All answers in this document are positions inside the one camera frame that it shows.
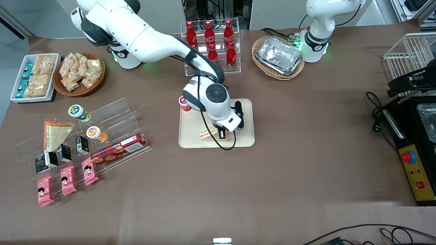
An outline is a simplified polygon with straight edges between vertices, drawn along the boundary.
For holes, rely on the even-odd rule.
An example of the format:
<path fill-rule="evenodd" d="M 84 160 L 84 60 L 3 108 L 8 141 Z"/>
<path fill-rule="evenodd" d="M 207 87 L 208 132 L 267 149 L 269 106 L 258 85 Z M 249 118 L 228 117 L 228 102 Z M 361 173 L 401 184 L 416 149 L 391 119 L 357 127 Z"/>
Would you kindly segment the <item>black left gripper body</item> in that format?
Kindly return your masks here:
<path fill-rule="evenodd" d="M 425 68 L 399 76 L 388 83 L 390 88 L 387 95 L 392 98 L 407 91 L 420 91 L 425 93 L 436 88 L 435 65 L 427 65 Z"/>

